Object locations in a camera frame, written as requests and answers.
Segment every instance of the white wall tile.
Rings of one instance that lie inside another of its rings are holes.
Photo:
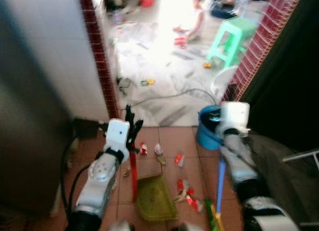
[[[46,37],[45,25],[35,0],[7,0],[13,18],[25,37]]]
[[[7,0],[43,73],[71,115],[108,121],[79,0]]]
[[[57,40],[55,47],[68,76],[72,78],[98,77],[95,60],[87,40]]]

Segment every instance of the electric cord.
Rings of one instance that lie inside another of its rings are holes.
[[[149,98],[149,99],[146,99],[146,100],[142,100],[142,101],[139,101],[139,102],[137,102],[136,104],[132,105],[131,107],[138,106],[138,105],[140,105],[140,104],[142,104],[142,103],[144,103],[144,102],[147,102],[147,101],[149,101],[149,100],[168,99],[168,98],[179,97],[179,96],[181,96],[181,95],[184,95],[184,94],[189,93],[189,92],[192,92],[192,91],[201,91],[201,92],[205,93],[206,95],[208,95],[208,96],[213,100],[214,104],[217,104],[216,99],[215,99],[211,94],[209,94],[207,91],[202,90],[202,89],[198,89],[198,88],[193,88],[193,89],[189,89],[189,90],[183,91],[183,92],[181,92],[181,93],[179,93],[179,94],[176,94],[176,95],[158,96],[158,97],[152,97],[152,98]]]
[[[64,207],[64,210],[66,213],[66,217],[68,220],[70,220],[71,214],[69,213],[69,210],[68,210],[68,202],[67,202],[66,194],[65,194],[64,174],[65,174],[65,164],[66,164],[67,154],[68,154],[68,151],[69,151],[71,145],[73,144],[73,142],[76,138],[77,138],[77,135],[73,136],[71,141],[67,144],[67,146],[63,150],[61,164],[60,164],[61,197],[62,197],[62,202],[63,202],[63,207]]]
[[[252,164],[250,164],[248,161],[246,161],[244,159],[244,157],[242,157],[240,154],[238,154],[236,151],[234,151],[232,148],[230,148],[228,145],[225,145],[224,143],[221,144],[221,146],[225,147],[226,149],[228,149],[233,155],[235,155],[238,159],[240,159],[242,162],[244,162],[248,167],[250,167],[251,169],[253,169],[254,171],[257,172],[256,167],[253,166]]]
[[[74,180],[73,180],[73,183],[72,183],[72,188],[71,188],[71,192],[70,192],[70,195],[69,195],[69,205],[68,205],[68,212],[69,214],[72,213],[72,202],[73,202],[73,195],[74,195],[74,191],[75,191],[75,187],[76,187],[76,184],[81,176],[81,174],[87,169],[90,167],[91,164],[89,165],[86,165],[84,166],[75,176]]]

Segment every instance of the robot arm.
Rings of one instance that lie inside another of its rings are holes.
[[[289,215],[270,197],[251,151],[243,142],[247,136],[249,104],[225,102],[221,105],[217,134],[223,139],[221,153],[231,174],[233,187],[243,205],[245,231],[298,231]]]
[[[66,231],[97,231],[100,228],[110,199],[110,191],[115,183],[116,172],[120,164],[128,160],[129,149],[132,149],[143,124],[140,120],[134,125],[134,114],[129,107],[127,112],[130,117],[127,122],[119,119],[110,120],[103,154],[88,169],[88,180],[76,202]],[[126,222],[117,225],[121,226],[121,231],[132,230]]]

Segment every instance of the plastic dustpan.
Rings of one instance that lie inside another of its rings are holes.
[[[140,216],[152,222],[178,218],[163,175],[138,179],[137,208]]]

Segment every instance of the child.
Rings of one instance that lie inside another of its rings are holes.
[[[193,40],[200,37],[204,25],[204,11],[200,5],[201,0],[193,0],[194,14],[192,18],[192,27],[185,29],[182,25],[173,28],[176,32],[181,32],[185,35],[185,40]]]

